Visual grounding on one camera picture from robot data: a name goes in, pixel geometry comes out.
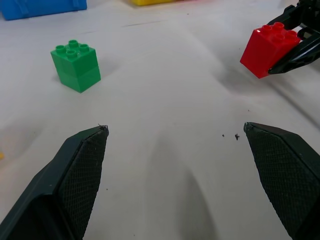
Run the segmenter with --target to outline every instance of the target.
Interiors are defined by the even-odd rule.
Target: yellow lego brick
[[[132,0],[135,5],[145,6],[152,4],[163,4],[163,3],[171,3],[176,2],[176,0]]]

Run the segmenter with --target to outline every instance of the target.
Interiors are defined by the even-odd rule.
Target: stacked green bricks
[[[61,83],[79,93],[101,80],[96,50],[87,44],[70,40],[56,46],[51,56]]]

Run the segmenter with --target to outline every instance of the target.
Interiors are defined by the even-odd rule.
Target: blue lego brick
[[[1,0],[6,20],[60,14],[87,9],[87,0]]]

